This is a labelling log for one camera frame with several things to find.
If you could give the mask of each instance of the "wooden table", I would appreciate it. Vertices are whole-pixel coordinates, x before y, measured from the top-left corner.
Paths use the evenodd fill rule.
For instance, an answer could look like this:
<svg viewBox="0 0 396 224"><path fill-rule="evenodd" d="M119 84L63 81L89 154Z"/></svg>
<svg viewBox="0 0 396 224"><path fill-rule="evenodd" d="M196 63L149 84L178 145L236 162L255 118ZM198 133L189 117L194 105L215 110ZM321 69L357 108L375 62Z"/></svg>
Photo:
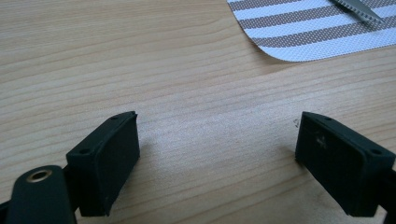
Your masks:
<svg viewBox="0 0 396 224"><path fill-rule="evenodd" d="M4 0L0 50L0 202L135 110L138 164L110 217L78 223L382 223L345 215L294 149L311 111L396 152L395 47L287 63L225 0Z"/></svg>

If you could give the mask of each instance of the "striped fabric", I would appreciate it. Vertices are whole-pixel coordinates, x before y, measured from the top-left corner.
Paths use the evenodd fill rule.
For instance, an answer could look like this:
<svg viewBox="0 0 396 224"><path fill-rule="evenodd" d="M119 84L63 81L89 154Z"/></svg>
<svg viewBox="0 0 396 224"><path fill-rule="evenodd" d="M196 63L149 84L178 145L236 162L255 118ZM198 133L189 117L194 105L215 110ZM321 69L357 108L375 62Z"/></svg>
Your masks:
<svg viewBox="0 0 396 224"><path fill-rule="evenodd" d="M396 0L361 0L384 23L362 21L333 0L228 0L251 40L269 55L304 62L396 44Z"/></svg>

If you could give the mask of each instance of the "light wood surface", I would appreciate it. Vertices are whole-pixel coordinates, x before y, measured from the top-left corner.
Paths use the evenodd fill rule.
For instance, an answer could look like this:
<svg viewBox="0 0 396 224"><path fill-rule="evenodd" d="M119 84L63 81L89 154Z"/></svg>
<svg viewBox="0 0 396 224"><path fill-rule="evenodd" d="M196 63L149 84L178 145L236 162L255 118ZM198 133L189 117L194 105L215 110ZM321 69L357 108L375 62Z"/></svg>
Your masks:
<svg viewBox="0 0 396 224"><path fill-rule="evenodd" d="M286 63L225 0L0 2L0 202L15 179L135 110L141 158L110 217L78 223L382 223L294 161L302 111L396 152L396 48Z"/></svg>

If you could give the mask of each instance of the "metal grommet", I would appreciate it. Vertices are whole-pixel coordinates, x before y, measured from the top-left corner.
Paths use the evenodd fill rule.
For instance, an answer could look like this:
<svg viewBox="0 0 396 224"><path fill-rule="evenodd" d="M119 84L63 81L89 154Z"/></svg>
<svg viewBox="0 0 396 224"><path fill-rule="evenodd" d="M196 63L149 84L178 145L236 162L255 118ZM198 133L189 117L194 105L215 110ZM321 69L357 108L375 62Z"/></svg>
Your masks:
<svg viewBox="0 0 396 224"><path fill-rule="evenodd" d="M26 178L26 181L29 183L37 183L37 182L47 179L47 177L49 177L50 175L52 175L51 170L39 170L39 171L36 171L36 172L32 173L31 175L29 175Z"/></svg>

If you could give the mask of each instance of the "gray stripe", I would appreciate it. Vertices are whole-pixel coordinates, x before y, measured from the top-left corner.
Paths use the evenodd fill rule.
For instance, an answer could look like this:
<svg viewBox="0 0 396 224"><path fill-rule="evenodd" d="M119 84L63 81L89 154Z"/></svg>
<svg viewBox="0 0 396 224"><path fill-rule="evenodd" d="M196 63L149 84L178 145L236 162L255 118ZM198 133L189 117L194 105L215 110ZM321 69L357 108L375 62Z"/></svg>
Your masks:
<svg viewBox="0 0 396 224"><path fill-rule="evenodd" d="M371 1L367 3L367 6L370 8L386 7L391 5L396 5L396 0ZM334 5L329 7L318 7L307 10L294 11L294 12L278 14L268 17L241 20L239 21L239 24L244 29L254 29L254 28L287 24L297 21L309 21L317 18L325 18L325 17L340 15L344 13L350 13L350 10L340 5L337 6Z"/></svg>
<svg viewBox="0 0 396 224"><path fill-rule="evenodd" d="M268 48L287 48L318 43L325 40L337 39L351 35L361 35L374 31L396 27L396 16L387 17L383 23L359 22L343 26L335 26L316 31L304 32L295 35L282 35L268 38L252 38L258 46Z"/></svg>
<svg viewBox="0 0 396 224"><path fill-rule="evenodd" d="M232 11L250 9L254 7L269 7L302 0L245 0L229 3Z"/></svg>

